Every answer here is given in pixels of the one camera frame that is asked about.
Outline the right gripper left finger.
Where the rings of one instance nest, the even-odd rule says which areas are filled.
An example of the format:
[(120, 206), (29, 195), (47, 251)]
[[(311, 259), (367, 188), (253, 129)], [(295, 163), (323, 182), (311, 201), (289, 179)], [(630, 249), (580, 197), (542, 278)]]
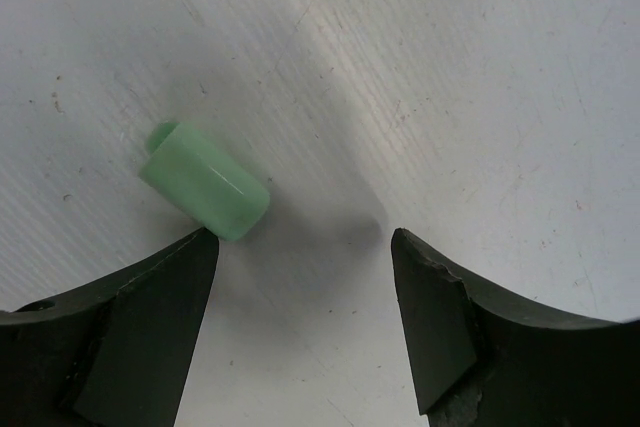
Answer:
[(98, 280), (2, 312), (2, 425), (174, 425), (218, 256), (218, 238), (199, 229)]

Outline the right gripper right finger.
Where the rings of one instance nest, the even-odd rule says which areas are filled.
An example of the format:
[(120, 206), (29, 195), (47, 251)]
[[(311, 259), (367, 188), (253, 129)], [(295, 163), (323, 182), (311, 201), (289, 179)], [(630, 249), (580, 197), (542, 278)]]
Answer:
[(409, 230), (391, 256), (419, 413), (433, 426), (635, 426), (639, 324), (559, 310)]

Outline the green highlighter cap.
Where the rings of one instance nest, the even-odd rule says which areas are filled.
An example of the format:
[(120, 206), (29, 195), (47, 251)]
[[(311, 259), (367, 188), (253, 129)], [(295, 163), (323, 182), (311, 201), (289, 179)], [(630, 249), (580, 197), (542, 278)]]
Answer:
[(194, 127), (157, 125), (146, 141), (140, 178), (217, 237), (236, 241), (264, 216), (267, 189)]

